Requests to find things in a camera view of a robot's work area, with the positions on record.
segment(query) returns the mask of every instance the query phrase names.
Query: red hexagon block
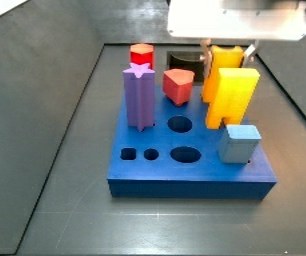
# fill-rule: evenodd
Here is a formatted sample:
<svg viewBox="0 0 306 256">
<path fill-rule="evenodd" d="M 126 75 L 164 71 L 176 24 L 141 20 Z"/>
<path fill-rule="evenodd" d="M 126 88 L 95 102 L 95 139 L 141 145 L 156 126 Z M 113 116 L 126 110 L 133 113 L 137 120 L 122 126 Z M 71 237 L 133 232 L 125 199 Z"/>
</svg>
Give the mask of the red hexagon block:
<svg viewBox="0 0 306 256">
<path fill-rule="evenodd" d="M 130 46 L 130 63 L 142 65 L 149 63 L 149 69 L 153 69 L 154 47 L 149 44 L 134 44 Z"/>
</svg>

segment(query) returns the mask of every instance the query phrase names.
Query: purple star block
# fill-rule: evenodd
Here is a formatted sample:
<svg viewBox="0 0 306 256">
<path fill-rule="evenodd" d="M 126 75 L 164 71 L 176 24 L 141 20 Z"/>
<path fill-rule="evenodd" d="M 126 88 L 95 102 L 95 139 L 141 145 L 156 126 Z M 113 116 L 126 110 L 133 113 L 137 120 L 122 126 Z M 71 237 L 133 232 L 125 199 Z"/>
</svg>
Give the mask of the purple star block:
<svg viewBox="0 0 306 256">
<path fill-rule="evenodd" d="M 148 66 L 130 63 L 122 71 L 127 125 L 140 132 L 154 124 L 154 71 Z"/>
</svg>

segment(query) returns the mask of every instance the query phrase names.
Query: circular hole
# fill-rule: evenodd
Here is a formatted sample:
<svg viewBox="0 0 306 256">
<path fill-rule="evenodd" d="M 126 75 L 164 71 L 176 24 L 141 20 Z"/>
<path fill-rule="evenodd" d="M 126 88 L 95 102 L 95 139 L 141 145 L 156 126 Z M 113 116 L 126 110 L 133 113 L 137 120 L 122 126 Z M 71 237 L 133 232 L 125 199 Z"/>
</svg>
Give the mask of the circular hole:
<svg viewBox="0 0 306 256">
<path fill-rule="evenodd" d="M 156 160 L 157 157 L 158 157 L 157 150 L 153 149 L 153 148 L 146 149 L 145 152 L 144 152 L 144 157 L 145 157 L 146 160 Z"/>
<path fill-rule="evenodd" d="M 184 116 L 173 116 L 168 120 L 168 128 L 173 132 L 184 133 L 184 132 L 188 132 L 190 130 L 192 122 Z"/>
<path fill-rule="evenodd" d="M 177 147 L 170 150 L 170 157 L 181 163 L 193 163 L 200 160 L 200 151 L 190 147 Z"/>
</svg>

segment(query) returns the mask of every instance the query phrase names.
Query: small square hole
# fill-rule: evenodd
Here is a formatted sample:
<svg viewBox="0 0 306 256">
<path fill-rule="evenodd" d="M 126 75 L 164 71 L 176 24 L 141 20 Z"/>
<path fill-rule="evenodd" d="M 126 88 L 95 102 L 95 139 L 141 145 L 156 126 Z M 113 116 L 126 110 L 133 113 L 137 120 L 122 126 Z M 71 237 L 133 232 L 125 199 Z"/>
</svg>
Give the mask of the small square hole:
<svg viewBox="0 0 306 256">
<path fill-rule="evenodd" d="M 134 148 L 122 148 L 121 149 L 121 159 L 122 160 L 134 160 L 136 159 L 136 149 Z"/>
</svg>

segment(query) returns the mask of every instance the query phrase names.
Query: blue cube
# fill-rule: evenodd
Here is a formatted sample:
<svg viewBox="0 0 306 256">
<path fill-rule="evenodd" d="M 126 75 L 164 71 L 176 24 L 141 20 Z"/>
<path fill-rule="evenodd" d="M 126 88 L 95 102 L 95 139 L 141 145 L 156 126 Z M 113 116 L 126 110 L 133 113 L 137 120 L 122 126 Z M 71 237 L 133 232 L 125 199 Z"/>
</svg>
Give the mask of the blue cube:
<svg viewBox="0 0 306 256">
<path fill-rule="evenodd" d="M 248 163 L 261 140 L 253 125 L 226 125 L 218 144 L 218 155 L 224 163 Z"/>
</svg>

